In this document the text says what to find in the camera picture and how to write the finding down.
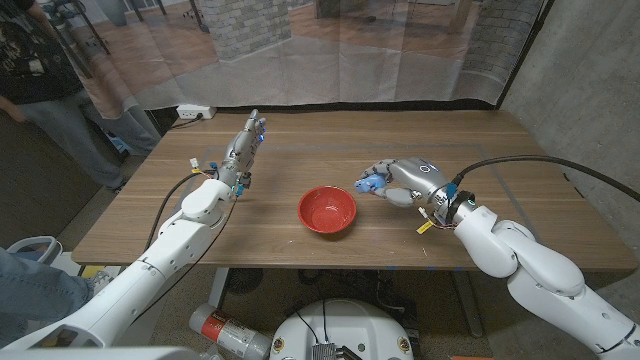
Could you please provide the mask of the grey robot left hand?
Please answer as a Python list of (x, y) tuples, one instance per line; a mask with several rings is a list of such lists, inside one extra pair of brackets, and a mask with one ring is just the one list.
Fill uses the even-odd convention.
[(218, 179), (234, 187), (238, 180), (249, 172), (258, 147), (264, 141), (266, 119), (259, 117), (259, 111), (253, 109), (245, 127), (229, 143), (225, 157), (218, 167)]

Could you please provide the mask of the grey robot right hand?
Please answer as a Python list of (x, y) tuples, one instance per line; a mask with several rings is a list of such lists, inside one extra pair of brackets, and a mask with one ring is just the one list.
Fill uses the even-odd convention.
[(354, 183), (358, 193), (370, 193), (398, 207), (411, 207), (419, 200), (434, 207), (442, 226), (453, 224), (447, 218), (454, 195), (449, 181), (431, 162), (418, 158), (384, 159), (365, 169)]

